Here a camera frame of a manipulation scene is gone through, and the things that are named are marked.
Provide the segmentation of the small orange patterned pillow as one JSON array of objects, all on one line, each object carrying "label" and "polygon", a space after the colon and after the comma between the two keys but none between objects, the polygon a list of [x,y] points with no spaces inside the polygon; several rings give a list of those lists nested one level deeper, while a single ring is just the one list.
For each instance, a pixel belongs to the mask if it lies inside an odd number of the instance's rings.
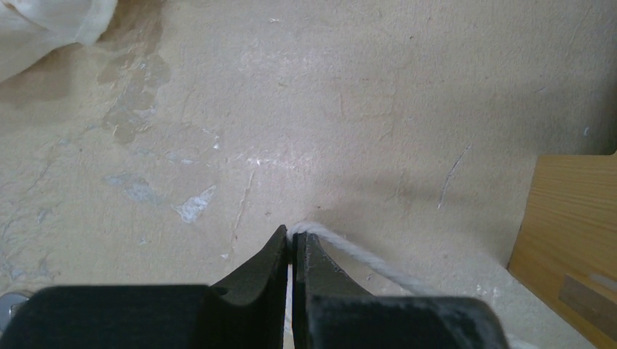
[{"label": "small orange patterned pillow", "polygon": [[70,44],[94,44],[108,28],[117,0],[1,2],[1,80]]}]

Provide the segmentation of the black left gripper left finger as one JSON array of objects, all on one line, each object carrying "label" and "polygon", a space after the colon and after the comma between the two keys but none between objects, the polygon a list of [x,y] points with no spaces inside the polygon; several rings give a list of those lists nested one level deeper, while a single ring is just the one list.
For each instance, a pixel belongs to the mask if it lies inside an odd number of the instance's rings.
[{"label": "black left gripper left finger", "polygon": [[44,288],[16,311],[3,348],[281,348],[287,229],[217,283]]}]

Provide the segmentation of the wooden pet bed frame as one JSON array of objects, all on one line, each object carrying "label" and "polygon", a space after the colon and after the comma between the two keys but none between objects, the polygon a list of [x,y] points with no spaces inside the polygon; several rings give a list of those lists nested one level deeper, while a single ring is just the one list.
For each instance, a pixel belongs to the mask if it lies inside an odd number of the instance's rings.
[{"label": "wooden pet bed frame", "polygon": [[507,269],[596,348],[616,347],[616,155],[538,157]]}]

